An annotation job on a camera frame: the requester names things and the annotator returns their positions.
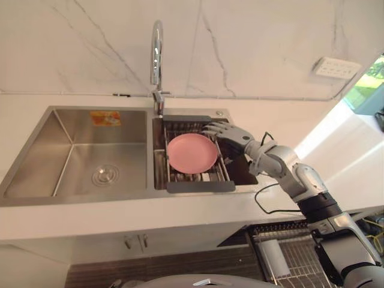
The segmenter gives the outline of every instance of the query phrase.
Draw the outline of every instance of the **wire rack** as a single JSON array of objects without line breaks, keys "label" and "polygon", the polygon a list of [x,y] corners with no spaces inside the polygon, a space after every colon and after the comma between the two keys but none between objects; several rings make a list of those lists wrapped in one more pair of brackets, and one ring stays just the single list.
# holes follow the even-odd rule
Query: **wire rack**
[{"label": "wire rack", "polygon": [[[167,122],[164,125],[164,138],[166,141],[166,149],[168,143],[175,137],[185,133],[201,134],[203,126],[206,123],[201,122]],[[216,139],[210,139],[215,143],[219,153],[215,164],[205,173],[199,174],[184,174],[176,171],[169,164],[166,158],[167,180],[168,182],[200,182],[200,181],[229,181],[229,175],[224,165],[223,156],[220,152],[220,147]]]},{"label": "wire rack", "polygon": [[314,241],[305,221],[256,226],[252,239],[255,247],[258,247],[258,243],[271,239],[276,239],[280,245],[290,274],[276,277],[266,256],[262,266],[266,279],[271,283],[286,288],[337,287],[329,282],[317,259]]}]

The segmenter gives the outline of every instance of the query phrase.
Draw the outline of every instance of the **black cable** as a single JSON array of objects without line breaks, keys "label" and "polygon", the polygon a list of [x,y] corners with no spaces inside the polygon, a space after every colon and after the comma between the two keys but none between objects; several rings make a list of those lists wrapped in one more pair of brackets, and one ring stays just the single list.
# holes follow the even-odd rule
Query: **black cable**
[{"label": "black cable", "polygon": [[266,138],[267,136],[269,136],[272,140],[274,140],[274,138],[272,137],[272,135],[270,135],[267,131],[265,131],[260,146],[263,146],[263,145],[264,145],[264,141],[265,141],[265,138]]},{"label": "black cable", "polygon": [[256,192],[256,194],[254,195],[254,201],[255,201],[256,204],[260,207],[260,209],[261,209],[264,213],[266,213],[266,214],[272,214],[272,213],[277,213],[277,212],[301,212],[300,210],[283,210],[283,209],[267,211],[267,210],[265,210],[265,209],[261,206],[261,204],[257,201],[257,195],[259,195],[259,193],[262,192],[263,190],[268,189],[269,187],[277,186],[277,185],[279,185],[279,183],[270,184],[270,185],[267,185],[267,186],[261,188],[258,192]]}]

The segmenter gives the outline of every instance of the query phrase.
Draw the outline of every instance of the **window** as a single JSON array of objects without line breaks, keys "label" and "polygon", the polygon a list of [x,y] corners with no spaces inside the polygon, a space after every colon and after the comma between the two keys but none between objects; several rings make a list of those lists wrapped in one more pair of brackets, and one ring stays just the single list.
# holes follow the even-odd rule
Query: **window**
[{"label": "window", "polygon": [[344,102],[356,114],[363,115],[374,115],[384,107],[384,54],[347,93]]}]

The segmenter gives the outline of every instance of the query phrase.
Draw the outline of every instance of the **cabinet handle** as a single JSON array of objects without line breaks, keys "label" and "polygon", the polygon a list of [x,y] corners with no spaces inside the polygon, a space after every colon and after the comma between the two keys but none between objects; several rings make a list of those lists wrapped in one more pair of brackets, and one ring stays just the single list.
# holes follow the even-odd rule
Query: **cabinet handle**
[{"label": "cabinet handle", "polygon": [[146,234],[143,235],[143,242],[144,242],[144,247],[148,248],[148,236]]},{"label": "cabinet handle", "polygon": [[129,240],[129,239],[125,239],[125,240],[124,240],[124,244],[125,244],[125,246],[126,246],[128,249],[131,249],[131,244],[130,244],[130,240]]}]

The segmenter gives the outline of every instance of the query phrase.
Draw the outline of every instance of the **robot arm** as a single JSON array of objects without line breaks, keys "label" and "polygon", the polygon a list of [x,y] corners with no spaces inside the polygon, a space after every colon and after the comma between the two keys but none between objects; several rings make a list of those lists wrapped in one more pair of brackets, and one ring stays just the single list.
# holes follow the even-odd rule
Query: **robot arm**
[{"label": "robot arm", "polygon": [[274,140],[260,143],[250,133],[225,122],[213,122],[205,128],[205,134],[223,139],[250,156],[250,173],[257,176],[266,172],[297,203],[309,223],[320,263],[334,284],[384,287],[378,253],[350,215],[341,211],[317,172],[300,163],[292,149]]}]

